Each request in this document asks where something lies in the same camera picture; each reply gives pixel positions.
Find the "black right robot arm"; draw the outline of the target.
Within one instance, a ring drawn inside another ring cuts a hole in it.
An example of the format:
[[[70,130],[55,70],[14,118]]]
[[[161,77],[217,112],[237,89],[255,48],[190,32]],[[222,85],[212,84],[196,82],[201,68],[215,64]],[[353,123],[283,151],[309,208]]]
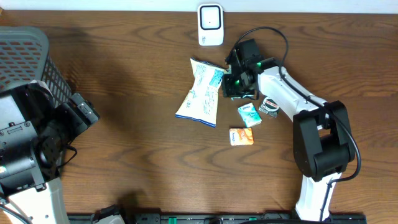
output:
[[[293,123],[293,154],[303,175],[295,206],[298,218],[324,222],[336,183],[353,160],[361,166],[358,145],[351,133],[346,106],[327,102],[295,81],[283,61],[261,55],[254,39],[237,42],[226,58],[231,73],[223,79],[225,97],[257,93],[269,97]]]

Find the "orange tissue packet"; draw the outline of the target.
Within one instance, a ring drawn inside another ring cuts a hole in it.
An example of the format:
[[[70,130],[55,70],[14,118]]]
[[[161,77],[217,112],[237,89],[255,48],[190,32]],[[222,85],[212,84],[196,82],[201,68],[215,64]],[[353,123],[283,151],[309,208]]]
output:
[[[229,141],[232,146],[249,146],[254,144],[251,128],[231,128]]]

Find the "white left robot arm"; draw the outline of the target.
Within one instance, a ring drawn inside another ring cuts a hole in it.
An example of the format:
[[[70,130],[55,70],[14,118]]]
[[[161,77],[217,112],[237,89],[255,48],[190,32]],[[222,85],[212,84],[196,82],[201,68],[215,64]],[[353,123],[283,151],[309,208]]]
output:
[[[1,93],[1,210],[11,222],[69,222],[62,154],[99,118],[78,93],[55,106],[42,81]]]

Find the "small teal tissue packet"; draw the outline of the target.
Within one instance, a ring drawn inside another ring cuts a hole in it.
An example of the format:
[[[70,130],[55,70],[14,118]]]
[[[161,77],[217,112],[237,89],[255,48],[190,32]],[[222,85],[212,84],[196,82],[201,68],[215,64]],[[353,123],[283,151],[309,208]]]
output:
[[[247,128],[251,128],[262,123],[262,119],[259,116],[259,113],[256,111],[253,103],[240,106],[238,108],[238,113],[243,119]]]

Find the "green Zam-Buk ointment box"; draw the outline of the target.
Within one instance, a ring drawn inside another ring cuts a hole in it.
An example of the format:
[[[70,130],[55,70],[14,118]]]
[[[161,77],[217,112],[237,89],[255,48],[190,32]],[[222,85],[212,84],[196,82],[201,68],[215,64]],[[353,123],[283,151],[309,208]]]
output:
[[[263,112],[273,118],[276,118],[278,116],[279,109],[279,105],[269,96],[265,96],[261,105],[259,106],[260,112]]]

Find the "cream blue snack bag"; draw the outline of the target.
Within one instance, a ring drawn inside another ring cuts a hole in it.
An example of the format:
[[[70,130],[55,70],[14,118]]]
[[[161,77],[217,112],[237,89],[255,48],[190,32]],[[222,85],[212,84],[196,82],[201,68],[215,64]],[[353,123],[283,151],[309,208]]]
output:
[[[175,117],[198,121],[215,128],[219,89],[228,70],[194,58],[190,59],[190,63],[195,80]]]

